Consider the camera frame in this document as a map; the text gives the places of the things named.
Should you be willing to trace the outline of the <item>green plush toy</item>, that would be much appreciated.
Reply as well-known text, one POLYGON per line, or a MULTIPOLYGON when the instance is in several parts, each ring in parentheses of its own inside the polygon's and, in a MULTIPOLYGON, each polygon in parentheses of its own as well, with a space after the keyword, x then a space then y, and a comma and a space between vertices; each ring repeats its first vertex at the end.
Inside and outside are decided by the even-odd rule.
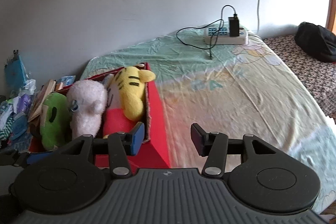
POLYGON ((72 140, 71 115, 66 96, 49 94, 42 104, 40 134, 42 146, 47 151, 62 147, 72 140))

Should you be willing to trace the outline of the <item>red cardboard box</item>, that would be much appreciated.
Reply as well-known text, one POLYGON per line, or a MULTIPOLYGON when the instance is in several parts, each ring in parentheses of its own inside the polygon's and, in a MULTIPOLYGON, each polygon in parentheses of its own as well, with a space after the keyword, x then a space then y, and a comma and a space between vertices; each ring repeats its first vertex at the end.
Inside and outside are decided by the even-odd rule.
MULTIPOLYGON (((115 75, 121 69, 123 68, 94 75, 85 80, 103 81, 108 74, 115 75)), ((144 114, 145 118, 143 118, 143 123, 146 127, 145 137, 138 154, 128 157, 132 172, 135 172, 138 168, 170 168, 162 103, 155 83, 150 82, 146 84, 145 98, 146 111, 144 114)), ((46 152, 46 150, 42 148, 41 141, 33 137, 29 146, 29 152, 46 152)), ((95 164, 99 168, 108 168, 108 156, 98 154, 95 164)))

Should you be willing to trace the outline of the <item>pink plush bunny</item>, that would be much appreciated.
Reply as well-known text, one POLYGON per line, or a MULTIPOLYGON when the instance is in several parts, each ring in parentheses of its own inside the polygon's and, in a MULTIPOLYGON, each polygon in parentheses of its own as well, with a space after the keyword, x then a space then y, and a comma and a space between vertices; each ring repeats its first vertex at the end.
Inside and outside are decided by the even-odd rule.
POLYGON ((96 136, 106 108, 108 92, 94 80, 75 82, 67 93, 67 106, 71 114, 72 138, 82 135, 96 136))

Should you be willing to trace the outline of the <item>black bag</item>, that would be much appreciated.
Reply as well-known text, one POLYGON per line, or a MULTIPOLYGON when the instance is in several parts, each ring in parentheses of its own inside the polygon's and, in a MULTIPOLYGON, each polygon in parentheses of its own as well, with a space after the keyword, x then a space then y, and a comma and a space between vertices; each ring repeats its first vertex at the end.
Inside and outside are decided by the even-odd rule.
POLYGON ((302 22, 294 40, 311 57, 324 63, 336 62, 335 34, 323 26, 302 22))

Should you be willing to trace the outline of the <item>black power adapter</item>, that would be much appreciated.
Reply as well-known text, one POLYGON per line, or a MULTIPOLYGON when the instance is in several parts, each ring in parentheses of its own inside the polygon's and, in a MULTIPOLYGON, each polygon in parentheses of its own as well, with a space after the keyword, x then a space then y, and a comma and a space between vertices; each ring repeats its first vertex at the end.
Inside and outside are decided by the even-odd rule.
POLYGON ((240 24, 238 15, 234 13, 233 16, 228 17, 228 23, 229 23, 230 37, 238 37, 240 35, 240 24))

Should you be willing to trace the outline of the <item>blue plastic-wrapped package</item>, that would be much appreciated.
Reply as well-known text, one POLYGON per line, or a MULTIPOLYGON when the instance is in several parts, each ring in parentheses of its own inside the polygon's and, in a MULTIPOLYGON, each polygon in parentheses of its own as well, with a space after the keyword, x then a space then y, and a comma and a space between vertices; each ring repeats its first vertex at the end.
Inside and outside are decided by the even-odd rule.
POLYGON ((7 60, 4 73, 7 86, 11 92, 19 93, 29 83, 29 75, 19 50, 13 50, 13 57, 7 60))

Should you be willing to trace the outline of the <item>yellow tiger plush toy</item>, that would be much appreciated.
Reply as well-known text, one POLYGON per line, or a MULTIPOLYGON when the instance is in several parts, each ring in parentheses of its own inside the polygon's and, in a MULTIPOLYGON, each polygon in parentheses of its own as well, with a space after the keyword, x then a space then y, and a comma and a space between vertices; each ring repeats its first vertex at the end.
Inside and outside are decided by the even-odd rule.
POLYGON ((108 83, 108 101, 104 112, 103 138, 117 132, 130 131, 145 113, 146 84, 155 80, 146 69, 125 67, 108 83))

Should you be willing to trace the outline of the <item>stack of books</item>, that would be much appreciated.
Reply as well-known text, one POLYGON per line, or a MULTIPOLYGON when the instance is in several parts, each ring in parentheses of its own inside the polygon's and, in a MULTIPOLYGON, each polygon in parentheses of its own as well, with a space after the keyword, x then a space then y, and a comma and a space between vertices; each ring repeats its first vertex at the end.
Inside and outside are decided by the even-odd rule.
POLYGON ((35 96, 33 105, 29 113, 28 122, 30 123, 42 113, 42 103, 51 93, 67 94, 70 86, 75 82, 76 76, 63 76, 58 80, 50 79, 35 96))

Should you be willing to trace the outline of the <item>white power strip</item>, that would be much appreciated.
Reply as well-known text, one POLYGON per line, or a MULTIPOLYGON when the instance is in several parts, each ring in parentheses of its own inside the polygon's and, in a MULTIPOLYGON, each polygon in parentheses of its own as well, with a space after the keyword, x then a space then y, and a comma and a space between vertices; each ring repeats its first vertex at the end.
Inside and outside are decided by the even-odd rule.
POLYGON ((229 27, 211 25, 204 30, 205 43, 207 45, 246 45, 248 43, 248 32, 244 27, 240 27, 238 37, 230 37, 229 27))

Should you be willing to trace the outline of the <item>dark patterned mattress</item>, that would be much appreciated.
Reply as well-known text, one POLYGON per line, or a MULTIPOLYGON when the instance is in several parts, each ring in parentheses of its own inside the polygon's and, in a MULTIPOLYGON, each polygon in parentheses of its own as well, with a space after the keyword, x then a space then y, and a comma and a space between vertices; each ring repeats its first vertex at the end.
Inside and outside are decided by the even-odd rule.
POLYGON ((307 55, 294 35, 264 39, 317 101, 325 115, 335 118, 335 64, 323 63, 307 55))

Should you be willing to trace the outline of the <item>pile of clothes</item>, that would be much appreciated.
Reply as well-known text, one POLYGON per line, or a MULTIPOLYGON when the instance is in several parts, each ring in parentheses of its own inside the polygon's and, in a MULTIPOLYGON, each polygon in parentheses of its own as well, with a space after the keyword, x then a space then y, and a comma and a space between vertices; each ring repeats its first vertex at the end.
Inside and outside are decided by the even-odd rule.
POLYGON ((36 80, 28 79, 22 87, 11 91, 9 99, 1 102, 1 148, 26 133, 35 89, 36 80))

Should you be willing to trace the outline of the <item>green patterned bed sheet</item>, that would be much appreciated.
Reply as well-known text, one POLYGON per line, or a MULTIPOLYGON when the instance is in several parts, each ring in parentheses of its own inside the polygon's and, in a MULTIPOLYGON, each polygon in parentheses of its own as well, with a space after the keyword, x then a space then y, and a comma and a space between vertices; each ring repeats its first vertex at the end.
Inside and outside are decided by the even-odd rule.
POLYGON ((82 78, 147 62, 157 77, 172 167, 205 162, 191 142, 193 123, 230 138, 255 134, 316 171, 314 210, 323 212, 335 200, 335 119, 257 35, 246 46, 203 47, 200 30, 161 36, 91 59, 82 78))

